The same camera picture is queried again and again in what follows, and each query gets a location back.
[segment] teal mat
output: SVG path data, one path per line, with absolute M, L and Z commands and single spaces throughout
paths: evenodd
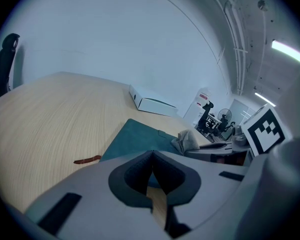
M 175 136 L 169 135 L 164 131 L 154 129 L 133 119 L 128 119 L 101 157 L 100 162 L 148 150 L 167 151 L 181 155 L 171 145 L 171 141 L 175 138 Z M 160 187 L 153 174 L 149 179 L 148 185 L 155 188 Z

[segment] fluorescent light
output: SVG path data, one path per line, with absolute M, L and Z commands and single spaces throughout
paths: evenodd
M 300 62 L 300 52 L 276 40 L 272 41 L 272 48 L 283 52 Z
M 241 114 L 241 113 L 240 113 L 240 115 L 243 115 L 246 119 L 249 119 L 249 117 L 246 117 L 244 114 Z
M 276 106 L 275 104 L 273 104 L 271 101 L 267 100 L 265 97 L 261 96 L 259 93 L 255 93 L 255 95 L 257 95 L 258 97 L 260 97 L 261 99 L 265 100 L 266 102 L 268 102 L 269 104 L 271 104 L 272 106 Z
M 250 116 L 251 117 L 251 115 L 250 114 L 248 114 L 246 111 L 244 111 L 244 110 L 242 110 L 244 113 L 246 113 L 248 116 Z

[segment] white box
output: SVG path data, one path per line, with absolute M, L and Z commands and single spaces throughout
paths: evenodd
M 138 110 L 169 117 L 177 115 L 178 109 L 170 101 L 151 90 L 147 90 L 141 86 L 130 85 L 129 93 Z

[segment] black rubber pad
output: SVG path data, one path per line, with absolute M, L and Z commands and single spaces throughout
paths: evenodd
M 38 226 L 55 235 L 81 199 L 81 195 L 67 193 L 38 223 Z
M 236 174 L 236 173 L 232 173 L 232 172 L 228 172 L 228 171 L 223 171 L 219 173 L 220 176 L 225 177 L 225 178 L 229 178 L 238 182 L 241 182 L 244 179 L 244 175 L 241 174 Z

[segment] gray cloth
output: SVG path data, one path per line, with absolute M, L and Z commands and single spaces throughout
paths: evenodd
M 195 135 L 191 130 L 183 130 L 179 132 L 178 138 L 173 139 L 171 144 L 183 155 L 188 150 L 200 149 Z

